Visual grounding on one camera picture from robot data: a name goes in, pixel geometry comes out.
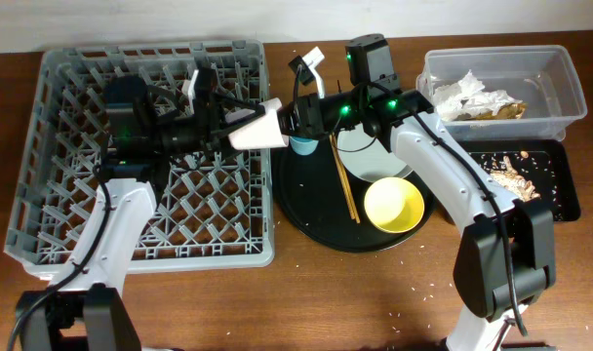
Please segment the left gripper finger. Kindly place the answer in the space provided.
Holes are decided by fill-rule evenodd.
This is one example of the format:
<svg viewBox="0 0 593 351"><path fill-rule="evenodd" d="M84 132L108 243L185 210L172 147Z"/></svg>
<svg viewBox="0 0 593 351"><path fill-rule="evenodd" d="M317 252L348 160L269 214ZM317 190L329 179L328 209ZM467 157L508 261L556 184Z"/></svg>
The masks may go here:
<svg viewBox="0 0 593 351"><path fill-rule="evenodd" d="M238 108L239 111L249 110L249 113L243 117L238 117L236 122L252 122L262 117L265 113L265 107L259 103L252 103L248 101L240 100L236 97L230 97L220 93L213 93L215 102L217 102L223 109Z"/></svg>
<svg viewBox="0 0 593 351"><path fill-rule="evenodd" d="M216 152L222 157L236 157L243 151L248 150L248 147L243 146L233 133L219 131L214 135L214 139L217 144Z"/></svg>

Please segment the light blue plastic cup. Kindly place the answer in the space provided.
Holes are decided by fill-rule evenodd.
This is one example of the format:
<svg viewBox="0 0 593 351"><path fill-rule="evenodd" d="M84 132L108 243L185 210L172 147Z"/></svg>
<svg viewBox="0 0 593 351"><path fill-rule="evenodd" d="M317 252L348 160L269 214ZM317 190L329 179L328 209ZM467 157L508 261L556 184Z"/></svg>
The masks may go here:
<svg viewBox="0 0 593 351"><path fill-rule="evenodd" d="M310 138L303 138L297 136L290 137L290 146L292 150L300 156L307 156L312 154L317 146L319 141Z"/></svg>

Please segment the pink plastic cup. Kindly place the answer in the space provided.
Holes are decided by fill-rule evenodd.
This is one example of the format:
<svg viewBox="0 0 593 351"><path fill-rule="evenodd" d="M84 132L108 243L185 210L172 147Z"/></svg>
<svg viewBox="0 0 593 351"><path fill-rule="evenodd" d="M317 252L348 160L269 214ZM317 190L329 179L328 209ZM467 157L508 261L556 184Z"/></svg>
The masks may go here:
<svg viewBox="0 0 593 351"><path fill-rule="evenodd" d="M254 122L233 132L243 146L250 149L287 147L289 138L282 134L278 120L278 110L282 102L278 98L264 101L266 113Z"/></svg>

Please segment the grey round plate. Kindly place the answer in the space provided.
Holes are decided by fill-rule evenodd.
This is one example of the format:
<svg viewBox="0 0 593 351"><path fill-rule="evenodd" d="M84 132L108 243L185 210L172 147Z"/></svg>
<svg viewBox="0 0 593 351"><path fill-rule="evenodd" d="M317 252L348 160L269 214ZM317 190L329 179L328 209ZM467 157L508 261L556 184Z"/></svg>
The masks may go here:
<svg viewBox="0 0 593 351"><path fill-rule="evenodd" d="M377 139L368 136L362 125L340 132L337 149L343 166L367 182L392 176L404 178L413 172L405 162L388 153Z"/></svg>

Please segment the yellow bowl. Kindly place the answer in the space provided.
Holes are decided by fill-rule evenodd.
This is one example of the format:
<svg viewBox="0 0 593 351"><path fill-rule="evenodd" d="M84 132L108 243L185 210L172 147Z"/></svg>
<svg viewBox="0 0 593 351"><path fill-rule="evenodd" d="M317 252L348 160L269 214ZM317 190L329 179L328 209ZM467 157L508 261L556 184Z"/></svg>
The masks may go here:
<svg viewBox="0 0 593 351"><path fill-rule="evenodd" d="M417 187L399 177L386 177L367 189L363 206L378 230L400 234L415 229L425 213L425 201Z"/></svg>

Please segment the white paper napkin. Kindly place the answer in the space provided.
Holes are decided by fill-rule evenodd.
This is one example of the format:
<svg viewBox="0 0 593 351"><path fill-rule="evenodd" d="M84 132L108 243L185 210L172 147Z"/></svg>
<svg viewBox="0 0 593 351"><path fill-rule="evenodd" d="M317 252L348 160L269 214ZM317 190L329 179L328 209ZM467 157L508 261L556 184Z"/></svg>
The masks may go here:
<svg viewBox="0 0 593 351"><path fill-rule="evenodd" d="M523 101L513 98L504 90L487 91L471 70L457 82L436 88L432 96L436 112L446 122L478 121L460 117L470 106L494 104L494 111L497 111L501 106L514 102Z"/></svg>

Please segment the brown snack wrapper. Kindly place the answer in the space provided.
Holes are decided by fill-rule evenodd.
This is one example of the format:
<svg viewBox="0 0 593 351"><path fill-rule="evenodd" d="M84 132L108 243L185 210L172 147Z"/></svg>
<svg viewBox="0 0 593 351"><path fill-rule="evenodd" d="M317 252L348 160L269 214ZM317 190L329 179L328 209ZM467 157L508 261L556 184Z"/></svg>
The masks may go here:
<svg viewBox="0 0 593 351"><path fill-rule="evenodd" d="M520 119L526 112L524 102L507 103L494 111L493 105L475 105L468 107L460 117L464 120L510 120Z"/></svg>

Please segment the rice and peanut shell scraps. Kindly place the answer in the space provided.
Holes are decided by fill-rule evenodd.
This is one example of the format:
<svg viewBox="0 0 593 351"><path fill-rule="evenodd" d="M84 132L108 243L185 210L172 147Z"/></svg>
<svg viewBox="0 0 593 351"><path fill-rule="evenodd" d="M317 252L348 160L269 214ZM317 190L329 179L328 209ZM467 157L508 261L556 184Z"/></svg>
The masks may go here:
<svg viewBox="0 0 593 351"><path fill-rule="evenodd" d="M472 157L499 185L523 202L541 202L552 208L557 187L551 161L542 152L498 151Z"/></svg>

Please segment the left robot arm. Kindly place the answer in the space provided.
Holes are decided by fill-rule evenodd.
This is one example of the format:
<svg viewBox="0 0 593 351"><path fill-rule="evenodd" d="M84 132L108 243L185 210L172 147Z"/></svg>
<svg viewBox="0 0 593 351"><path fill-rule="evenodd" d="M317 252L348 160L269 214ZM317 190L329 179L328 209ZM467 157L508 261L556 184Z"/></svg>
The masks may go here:
<svg viewBox="0 0 593 351"><path fill-rule="evenodd" d="M93 168L96 200L70 257L42 291L22 294L7 347L24 350L139 350L122 301L138 238L167 188L174 157L234 156L235 133L276 116L279 100L251 103L216 90L212 69L194 71L186 89L192 113L160 115L153 99L176 100L137 75L103 89L110 134Z"/></svg>

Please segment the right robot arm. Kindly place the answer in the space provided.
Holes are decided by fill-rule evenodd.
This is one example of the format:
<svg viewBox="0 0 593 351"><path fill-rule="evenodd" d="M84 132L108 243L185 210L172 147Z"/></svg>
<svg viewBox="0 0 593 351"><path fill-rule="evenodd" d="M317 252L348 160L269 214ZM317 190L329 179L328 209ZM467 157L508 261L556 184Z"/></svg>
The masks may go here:
<svg viewBox="0 0 593 351"><path fill-rule="evenodd" d="M314 48L289 66L296 85L279 123L290 137L322 139L362 127L405 162L444 206L461 235L454 267L463 307L449 350L499 350L512 328L528 333L523 312L556 282L554 220L537 200L524 202L487 174L447 131L419 91L401 89L386 39L379 33L345 46L352 90L328 96Z"/></svg>

